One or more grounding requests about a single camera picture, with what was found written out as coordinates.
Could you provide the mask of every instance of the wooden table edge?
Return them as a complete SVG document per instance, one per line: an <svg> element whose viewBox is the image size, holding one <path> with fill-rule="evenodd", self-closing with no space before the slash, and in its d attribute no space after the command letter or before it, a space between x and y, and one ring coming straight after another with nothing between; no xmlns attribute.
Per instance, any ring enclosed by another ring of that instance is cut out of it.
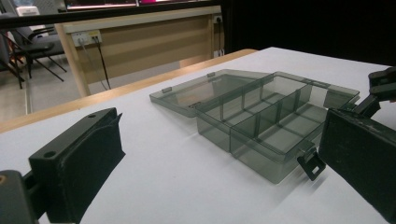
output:
<svg viewBox="0 0 396 224"><path fill-rule="evenodd" d="M207 67L211 67L220 63L226 63L230 60L237 59L246 55L249 55L251 53L256 52L257 50L255 49L242 49L234 53L230 53L227 55L224 55L222 57L218 57L215 59L211 59L202 63L197 63L193 64L187 67L183 67L171 72L163 73L155 77L149 77L131 84L127 84L125 86L118 87L116 89L110 90L110 91L103 91L100 93L97 93L95 95L83 97L62 105L56 105L54 107L44 109L37 111L33 114L28 114L25 116L21 116L15 119L10 119L4 122L0 123L0 133L5 133L17 128L20 128L22 126L32 124L35 122L38 122L43 119L49 119L58 115L62 115L74 110L81 109L82 107L86 107L89 105L95 105L104 101L108 101L111 99L114 99L116 97L122 96L124 94L133 92L133 91L138 91L143 88L146 88L148 86L163 82L165 80L175 78L175 77L181 77L184 75L187 75L192 72L196 72L202 69L205 69Z"/></svg>

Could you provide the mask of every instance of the black wall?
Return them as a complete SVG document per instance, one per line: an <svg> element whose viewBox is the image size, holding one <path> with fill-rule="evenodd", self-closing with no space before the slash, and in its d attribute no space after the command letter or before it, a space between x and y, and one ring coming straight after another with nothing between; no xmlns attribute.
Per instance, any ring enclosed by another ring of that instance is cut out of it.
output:
<svg viewBox="0 0 396 224"><path fill-rule="evenodd" d="M225 50L278 47L396 65L396 1L224 0Z"/></svg>

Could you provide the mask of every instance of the white table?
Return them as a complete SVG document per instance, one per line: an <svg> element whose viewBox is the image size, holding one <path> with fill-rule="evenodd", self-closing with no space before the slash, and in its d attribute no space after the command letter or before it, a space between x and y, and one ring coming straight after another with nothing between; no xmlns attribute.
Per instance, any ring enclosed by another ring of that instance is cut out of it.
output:
<svg viewBox="0 0 396 224"><path fill-rule="evenodd" d="M197 132L195 119L153 104L149 95L221 69L283 71L368 95L367 75L383 65L269 48L116 99L0 134L0 170L26 174L27 158L82 117L105 108L123 113L124 159L82 223L386 223L330 167L312 182L299 167L273 185ZM396 129L396 105L375 119ZM40 223L48 223L43 216Z"/></svg>

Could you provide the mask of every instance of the gray plastic organizer box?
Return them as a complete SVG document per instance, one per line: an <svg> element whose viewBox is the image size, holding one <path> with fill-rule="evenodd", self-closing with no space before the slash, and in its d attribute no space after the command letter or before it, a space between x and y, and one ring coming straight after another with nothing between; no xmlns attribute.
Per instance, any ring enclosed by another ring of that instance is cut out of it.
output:
<svg viewBox="0 0 396 224"><path fill-rule="evenodd" d="M282 72L220 70L150 99L196 117L199 134L276 184L315 152L327 108L346 108L359 92Z"/></svg>

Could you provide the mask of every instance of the electrical outlet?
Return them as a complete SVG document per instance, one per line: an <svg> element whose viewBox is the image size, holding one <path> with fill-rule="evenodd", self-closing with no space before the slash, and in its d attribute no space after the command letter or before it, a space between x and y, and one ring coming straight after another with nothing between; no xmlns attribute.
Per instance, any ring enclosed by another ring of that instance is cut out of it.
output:
<svg viewBox="0 0 396 224"><path fill-rule="evenodd" d="M90 44L96 44L96 41L102 43L102 36L99 30L76 32L72 34L72 39L75 47L81 46L79 42L83 43L84 46Z"/></svg>
<svg viewBox="0 0 396 224"><path fill-rule="evenodd" d="M222 16L221 15L216 15L213 16L213 23L222 23Z"/></svg>

